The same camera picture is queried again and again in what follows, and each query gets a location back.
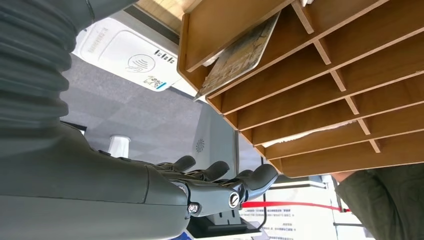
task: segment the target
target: green sleeve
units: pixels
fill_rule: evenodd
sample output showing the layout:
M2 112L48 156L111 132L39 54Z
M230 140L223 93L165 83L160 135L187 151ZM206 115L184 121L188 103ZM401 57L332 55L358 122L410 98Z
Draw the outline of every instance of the green sleeve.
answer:
M391 196L373 174L355 172L337 186L336 193L376 240L406 239Z

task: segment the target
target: red barrier tape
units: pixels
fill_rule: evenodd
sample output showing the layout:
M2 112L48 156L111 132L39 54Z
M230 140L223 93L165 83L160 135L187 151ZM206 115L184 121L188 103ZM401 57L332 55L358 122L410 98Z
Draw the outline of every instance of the red barrier tape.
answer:
M294 201L248 201L241 204L243 208L263 208L263 207L278 207L278 206L310 206L319 207L331 210L337 210L342 213L350 212L350 209L340 209L335 206L327 206L308 202L294 202Z

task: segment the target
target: bolt head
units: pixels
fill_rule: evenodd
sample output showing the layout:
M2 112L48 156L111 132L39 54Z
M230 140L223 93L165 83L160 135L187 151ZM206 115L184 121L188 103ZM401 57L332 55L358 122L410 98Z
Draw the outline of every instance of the bolt head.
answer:
M195 214L199 211L199 205L197 205L196 203L190 203L187 209L189 213Z
M229 195L228 205L230 208L234 209L239 205L239 203L240 203L240 196L237 192L233 191Z

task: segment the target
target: wooden organizer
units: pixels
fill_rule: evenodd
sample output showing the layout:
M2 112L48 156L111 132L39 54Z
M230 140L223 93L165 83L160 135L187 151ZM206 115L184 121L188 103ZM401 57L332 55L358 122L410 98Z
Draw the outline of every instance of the wooden organizer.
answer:
M258 66L210 105L289 177L424 162L424 1L203 0L182 19L179 73L198 90L206 60L279 11Z

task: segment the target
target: gray robot arm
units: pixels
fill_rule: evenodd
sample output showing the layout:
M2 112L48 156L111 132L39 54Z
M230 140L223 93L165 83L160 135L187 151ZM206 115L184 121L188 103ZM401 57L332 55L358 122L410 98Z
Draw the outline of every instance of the gray robot arm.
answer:
M277 177L206 182L90 148L61 124L75 37L135 0L0 0L0 239L154 240L225 212Z

